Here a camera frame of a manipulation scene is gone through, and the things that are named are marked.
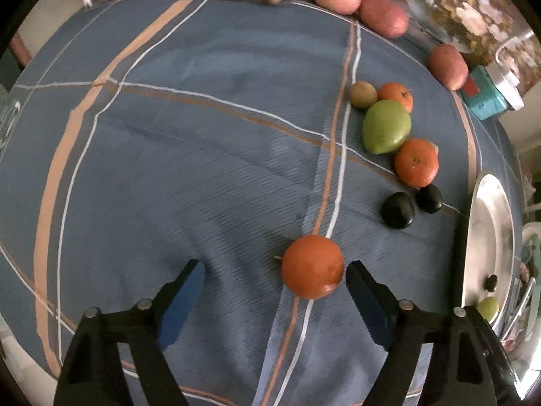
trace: red label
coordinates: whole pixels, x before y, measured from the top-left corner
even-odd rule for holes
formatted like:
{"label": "red label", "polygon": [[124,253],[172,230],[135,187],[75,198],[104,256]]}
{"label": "red label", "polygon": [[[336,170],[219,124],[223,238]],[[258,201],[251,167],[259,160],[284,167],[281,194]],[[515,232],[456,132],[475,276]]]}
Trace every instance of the red label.
{"label": "red label", "polygon": [[475,83],[475,79],[473,79],[471,76],[467,78],[466,83],[462,87],[462,91],[464,92],[466,97],[472,97],[472,96],[475,96],[476,94],[481,93],[481,90]]}

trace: orange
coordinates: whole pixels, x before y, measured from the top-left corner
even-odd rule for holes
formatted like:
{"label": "orange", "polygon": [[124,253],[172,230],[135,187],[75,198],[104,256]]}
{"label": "orange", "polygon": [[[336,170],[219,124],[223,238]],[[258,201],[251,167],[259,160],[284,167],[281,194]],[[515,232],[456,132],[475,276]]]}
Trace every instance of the orange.
{"label": "orange", "polygon": [[401,103],[408,113],[413,110],[413,96],[404,85],[389,82],[378,90],[378,100],[395,100]]}
{"label": "orange", "polygon": [[416,188],[428,186],[438,173],[434,146],[424,139],[408,139],[394,157],[394,169],[402,182]]}
{"label": "orange", "polygon": [[283,282],[301,298],[319,299],[332,293],[343,273],[340,248],[324,236],[302,236],[283,254]]}

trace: metal tray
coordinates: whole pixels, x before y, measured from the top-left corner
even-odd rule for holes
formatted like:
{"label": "metal tray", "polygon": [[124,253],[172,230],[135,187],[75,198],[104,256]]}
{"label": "metal tray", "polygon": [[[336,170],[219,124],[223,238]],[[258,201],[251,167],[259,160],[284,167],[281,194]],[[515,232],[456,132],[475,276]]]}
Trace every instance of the metal tray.
{"label": "metal tray", "polygon": [[[500,306],[496,319],[491,322],[496,328],[511,290],[515,256],[511,208],[497,177],[487,173],[479,175],[469,215],[461,306],[475,305],[494,296]],[[489,293],[484,289],[484,282],[493,274],[498,277],[498,286],[494,293]]]}

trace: screw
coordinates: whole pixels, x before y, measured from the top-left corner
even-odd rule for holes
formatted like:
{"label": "screw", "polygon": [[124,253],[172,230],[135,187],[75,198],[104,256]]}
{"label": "screw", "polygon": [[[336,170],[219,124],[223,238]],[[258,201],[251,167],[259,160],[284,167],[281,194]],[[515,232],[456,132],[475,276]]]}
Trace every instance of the screw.
{"label": "screw", "polygon": [[466,310],[463,309],[462,307],[453,308],[453,313],[455,314],[455,316],[458,316],[458,317],[466,317]]}
{"label": "screw", "polygon": [[139,310],[148,310],[150,307],[152,307],[151,299],[142,299],[137,303],[137,308]]}
{"label": "screw", "polygon": [[398,306],[405,311],[412,311],[415,305],[413,305],[413,302],[407,299],[402,299],[399,301]]}
{"label": "screw", "polygon": [[85,310],[85,317],[92,319],[98,314],[98,309],[96,307],[90,307]]}

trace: table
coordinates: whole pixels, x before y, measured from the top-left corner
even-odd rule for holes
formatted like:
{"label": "table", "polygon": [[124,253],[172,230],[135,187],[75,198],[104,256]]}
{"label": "table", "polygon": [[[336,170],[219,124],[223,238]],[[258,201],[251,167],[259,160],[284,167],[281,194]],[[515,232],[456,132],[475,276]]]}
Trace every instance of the table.
{"label": "table", "polygon": [[[398,298],[448,311],[454,230],[481,171],[504,185],[521,240],[509,139],[425,58],[310,2],[114,0],[77,13],[11,92],[22,112],[0,161],[0,311],[18,341],[56,376],[85,308],[126,309],[196,257],[205,288],[166,352],[190,404],[361,403],[385,352],[344,284],[296,298],[276,256],[328,235]],[[403,231],[379,207],[412,191],[390,156],[364,150],[355,80],[405,84],[411,135],[439,146],[443,211]]]}

